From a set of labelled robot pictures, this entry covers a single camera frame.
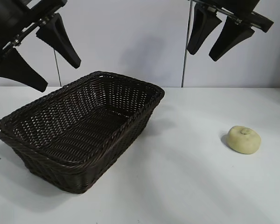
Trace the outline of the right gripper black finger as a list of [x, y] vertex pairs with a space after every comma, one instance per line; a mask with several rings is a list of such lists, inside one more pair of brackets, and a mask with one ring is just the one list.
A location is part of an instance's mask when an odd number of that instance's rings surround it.
[[197, 53], [209, 34], [222, 23], [217, 17], [217, 10], [203, 3], [194, 7], [194, 21], [187, 50], [191, 55]]
[[254, 33], [255, 31], [246, 23], [236, 23], [232, 18], [227, 17], [218, 39], [209, 52], [210, 58], [216, 62], [227, 51], [252, 37]]

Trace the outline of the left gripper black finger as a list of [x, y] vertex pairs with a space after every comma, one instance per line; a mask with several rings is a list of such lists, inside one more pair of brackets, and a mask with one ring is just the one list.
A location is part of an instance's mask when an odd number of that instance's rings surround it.
[[44, 92], [48, 82], [22, 58], [15, 49], [10, 49], [0, 60], [0, 77], [22, 83]]
[[51, 46], [75, 69], [81, 65], [81, 59], [74, 50], [66, 33], [62, 17], [59, 13], [36, 32], [36, 37]]

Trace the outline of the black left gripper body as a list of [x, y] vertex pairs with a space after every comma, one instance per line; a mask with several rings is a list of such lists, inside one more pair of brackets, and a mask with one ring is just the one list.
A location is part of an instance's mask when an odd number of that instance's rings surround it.
[[9, 48], [21, 44], [34, 29], [49, 22], [66, 0], [41, 0], [32, 8], [29, 0], [0, 0], [0, 60]]

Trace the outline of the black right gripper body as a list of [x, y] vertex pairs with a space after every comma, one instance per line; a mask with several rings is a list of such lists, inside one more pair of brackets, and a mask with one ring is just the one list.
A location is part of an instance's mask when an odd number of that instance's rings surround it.
[[258, 28], [265, 33], [274, 24], [269, 18], [254, 12], [259, 0], [195, 0], [194, 2], [213, 8], [239, 24]]

